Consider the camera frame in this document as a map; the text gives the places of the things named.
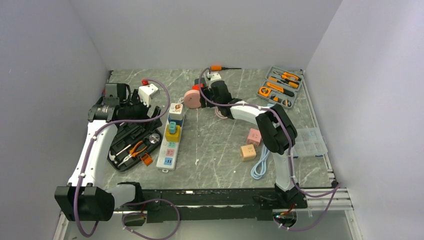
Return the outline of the black tool case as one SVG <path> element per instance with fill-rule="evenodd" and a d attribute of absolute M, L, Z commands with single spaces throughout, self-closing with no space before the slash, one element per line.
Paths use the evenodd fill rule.
<path fill-rule="evenodd" d="M 106 149 L 106 159 L 109 164 L 118 172 L 125 172 L 140 162 L 144 162 L 147 166 L 151 164 L 153 162 L 151 153 L 162 140 L 162 135 L 157 130 L 161 126 L 160 119 L 142 123 L 120 122 L 109 125 L 109 129 L 116 130 L 116 133 L 109 133 L 112 136 L 112 140 L 110 144 L 107 144 Z M 118 166 L 139 141 L 144 141 L 147 149 L 137 157 L 131 158 L 125 164 Z"/>

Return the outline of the pink cube adapter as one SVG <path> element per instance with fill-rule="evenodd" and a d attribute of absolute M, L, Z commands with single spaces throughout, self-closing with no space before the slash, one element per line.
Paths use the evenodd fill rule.
<path fill-rule="evenodd" d="M 255 148 L 261 143 L 262 136 L 258 129 L 251 128 L 246 138 L 246 145 L 253 145 Z"/>

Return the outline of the grey tool case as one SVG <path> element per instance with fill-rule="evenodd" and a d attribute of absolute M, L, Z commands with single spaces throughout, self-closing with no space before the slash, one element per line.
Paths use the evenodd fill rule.
<path fill-rule="evenodd" d="M 286 70 L 277 66 L 271 66 L 265 76 L 264 81 L 259 85 L 256 95 L 271 104 L 281 105 L 285 109 L 291 109 L 297 99 L 298 93 L 304 82 L 304 71 Z M 270 89 L 268 97 L 261 96 L 258 91 L 261 87 Z M 292 103 L 290 108 L 282 105 L 283 100 Z"/>

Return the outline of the tan wooden cube adapter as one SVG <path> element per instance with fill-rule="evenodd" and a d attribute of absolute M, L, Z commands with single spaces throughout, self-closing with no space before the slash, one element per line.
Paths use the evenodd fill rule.
<path fill-rule="evenodd" d="M 243 145 L 240 147 L 240 157 L 243 162 L 255 159 L 256 155 L 256 149 L 253 144 Z"/>

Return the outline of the white power strip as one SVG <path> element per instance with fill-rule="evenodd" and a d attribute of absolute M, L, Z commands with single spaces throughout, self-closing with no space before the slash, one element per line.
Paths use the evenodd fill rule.
<path fill-rule="evenodd" d="M 181 137 L 179 142 L 168 142 L 165 138 L 165 131 L 167 125 L 170 123 L 168 120 L 166 121 L 165 130 L 163 133 L 157 161 L 156 161 L 156 167 L 160 169 L 163 173 L 168 173 L 170 171 L 174 171 L 177 165 L 177 156 L 179 147 L 181 145 Z M 181 129 L 181 136 L 183 131 L 183 125 L 180 127 Z"/>

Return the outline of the clear plastic screw box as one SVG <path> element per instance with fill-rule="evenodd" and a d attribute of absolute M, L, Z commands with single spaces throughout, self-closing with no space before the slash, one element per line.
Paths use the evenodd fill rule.
<path fill-rule="evenodd" d="M 322 133 L 318 127 L 299 128 L 293 154 L 296 157 L 324 156 L 328 153 Z"/>

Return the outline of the red cube adapter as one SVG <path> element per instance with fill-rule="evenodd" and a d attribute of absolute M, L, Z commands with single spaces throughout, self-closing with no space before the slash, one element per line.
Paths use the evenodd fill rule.
<path fill-rule="evenodd" d="M 196 91 L 200 91 L 201 90 L 201 88 L 203 88 L 204 87 L 204 84 L 203 83 L 200 83 L 200 84 L 195 84 L 195 85 L 193 85 L 192 86 L 192 89 L 193 90 L 196 90 Z"/>

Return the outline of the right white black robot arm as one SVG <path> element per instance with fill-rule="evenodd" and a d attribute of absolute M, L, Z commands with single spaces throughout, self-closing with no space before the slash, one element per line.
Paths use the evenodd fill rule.
<path fill-rule="evenodd" d="M 200 87 L 199 92 L 202 108 L 217 107 L 229 119 L 243 120 L 258 127 L 262 142 L 272 153 L 275 165 L 276 203 L 282 208 L 289 207 L 300 192 L 291 153 L 298 133 L 282 106 L 258 106 L 233 98 L 223 80 Z"/>

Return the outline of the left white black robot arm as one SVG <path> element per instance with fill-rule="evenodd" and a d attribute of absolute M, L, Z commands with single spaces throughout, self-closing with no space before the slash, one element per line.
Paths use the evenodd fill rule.
<path fill-rule="evenodd" d="M 104 94 L 88 111 L 88 129 L 78 164 L 65 186 L 58 186 L 54 198 L 65 217 L 71 221 L 108 221 L 115 209 L 126 205 L 131 210 L 144 203 L 139 183 L 120 182 L 104 190 L 97 182 L 103 179 L 104 165 L 113 140 L 122 123 L 158 128 L 163 115 L 155 107 L 148 115 L 151 101 L 159 94 L 154 84 L 131 90 L 126 83 L 108 83 Z"/>

